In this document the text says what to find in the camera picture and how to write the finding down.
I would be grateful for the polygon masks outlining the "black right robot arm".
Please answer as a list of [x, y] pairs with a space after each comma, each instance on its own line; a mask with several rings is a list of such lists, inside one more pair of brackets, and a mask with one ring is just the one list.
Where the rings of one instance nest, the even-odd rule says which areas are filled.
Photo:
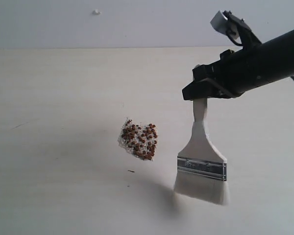
[[294, 75], [294, 30], [249, 49], [220, 54], [220, 59], [193, 69], [182, 89], [184, 100], [237, 98], [243, 93]]

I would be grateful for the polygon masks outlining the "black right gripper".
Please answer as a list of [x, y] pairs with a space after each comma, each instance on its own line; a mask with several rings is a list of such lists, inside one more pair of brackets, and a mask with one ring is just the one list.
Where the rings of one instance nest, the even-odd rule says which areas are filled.
[[193, 68], [193, 81], [182, 89], [184, 100], [237, 98], [257, 88], [257, 49], [229, 52], [216, 62]]

